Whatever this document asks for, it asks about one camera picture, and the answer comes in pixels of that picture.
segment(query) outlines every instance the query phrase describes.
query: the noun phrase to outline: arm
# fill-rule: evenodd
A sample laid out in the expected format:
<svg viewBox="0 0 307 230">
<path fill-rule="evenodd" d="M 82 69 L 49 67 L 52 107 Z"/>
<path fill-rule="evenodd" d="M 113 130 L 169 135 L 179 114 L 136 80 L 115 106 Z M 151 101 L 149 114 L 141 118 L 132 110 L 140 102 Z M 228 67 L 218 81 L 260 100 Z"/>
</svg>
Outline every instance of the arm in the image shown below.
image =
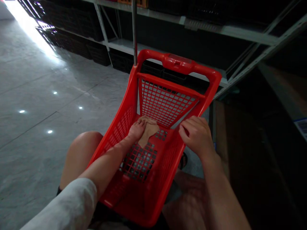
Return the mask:
<svg viewBox="0 0 307 230">
<path fill-rule="evenodd" d="M 201 160 L 209 196 L 209 222 L 213 229 L 251 229 L 245 214 L 224 174 L 220 157 L 216 154 L 208 123 L 192 116 L 183 121 L 180 136 Z"/>
<path fill-rule="evenodd" d="M 141 138 L 145 126 L 146 123 L 144 120 L 135 122 L 131 126 L 126 138 L 110 148 L 79 176 L 79 178 L 88 178 L 94 182 L 97 188 L 97 200 L 104 193 L 128 150 Z"/>
</svg>

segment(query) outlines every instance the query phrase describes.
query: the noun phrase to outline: shopping basket handle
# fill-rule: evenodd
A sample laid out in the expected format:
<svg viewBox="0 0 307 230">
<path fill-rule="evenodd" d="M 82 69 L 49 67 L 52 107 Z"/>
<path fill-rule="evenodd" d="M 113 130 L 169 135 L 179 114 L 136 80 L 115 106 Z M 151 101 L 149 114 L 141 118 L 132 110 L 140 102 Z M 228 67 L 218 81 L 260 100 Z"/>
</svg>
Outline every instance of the shopping basket handle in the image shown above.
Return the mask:
<svg viewBox="0 0 307 230">
<path fill-rule="evenodd" d="M 154 50 L 141 50 L 138 55 L 138 62 L 142 64 L 147 59 L 161 61 L 164 68 L 186 75 L 192 72 L 204 75 L 209 79 L 210 83 L 215 83 L 216 81 L 219 83 L 222 78 L 218 71 L 174 54 L 160 53 Z"/>
</svg>

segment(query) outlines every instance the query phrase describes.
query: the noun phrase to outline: leg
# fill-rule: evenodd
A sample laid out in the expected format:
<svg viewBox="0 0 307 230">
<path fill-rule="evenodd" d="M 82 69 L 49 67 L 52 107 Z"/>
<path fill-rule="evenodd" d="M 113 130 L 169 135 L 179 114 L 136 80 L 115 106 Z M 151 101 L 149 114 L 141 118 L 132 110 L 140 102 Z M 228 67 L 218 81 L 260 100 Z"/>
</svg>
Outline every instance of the leg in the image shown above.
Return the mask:
<svg viewBox="0 0 307 230">
<path fill-rule="evenodd" d="M 99 132 L 90 131 L 82 133 L 74 139 L 66 155 L 60 181 L 61 190 L 85 171 L 102 138 L 103 135 Z"/>
<path fill-rule="evenodd" d="M 206 229 L 205 180 L 177 169 L 174 181 L 183 194 L 162 209 L 168 226 L 170 229 Z"/>
</svg>

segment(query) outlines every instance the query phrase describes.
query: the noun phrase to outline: beige sock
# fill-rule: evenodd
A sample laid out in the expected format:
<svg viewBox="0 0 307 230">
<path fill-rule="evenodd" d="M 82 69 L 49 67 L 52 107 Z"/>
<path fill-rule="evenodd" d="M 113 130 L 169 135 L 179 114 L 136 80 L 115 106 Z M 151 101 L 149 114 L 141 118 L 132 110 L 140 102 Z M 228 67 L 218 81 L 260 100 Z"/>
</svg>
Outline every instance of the beige sock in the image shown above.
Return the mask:
<svg viewBox="0 0 307 230">
<path fill-rule="evenodd" d="M 141 139 L 138 141 L 138 144 L 141 146 L 141 148 L 144 148 L 147 145 L 148 139 L 154 135 L 156 132 L 160 130 L 159 126 L 157 125 L 157 122 L 146 117 L 142 116 L 140 117 L 141 120 L 145 120 L 146 128 L 145 131 L 141 137 Z"/>
</svg>

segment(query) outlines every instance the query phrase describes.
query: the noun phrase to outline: sandal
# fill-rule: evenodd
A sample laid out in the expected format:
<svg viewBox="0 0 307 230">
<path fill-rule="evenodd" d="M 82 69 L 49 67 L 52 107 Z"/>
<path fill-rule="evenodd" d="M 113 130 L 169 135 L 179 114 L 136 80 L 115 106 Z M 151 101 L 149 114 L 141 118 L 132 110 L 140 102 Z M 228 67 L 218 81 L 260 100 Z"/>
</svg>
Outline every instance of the sandal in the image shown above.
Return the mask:
<svg viewBox="0 0 307 230">
<path fill-rule="evenodd" d="M 182 170 L 187 164 L 188 164 L 188 156 L 186 155 L 185 152 L 183 152 L 178 168 Z"/>
</svg>

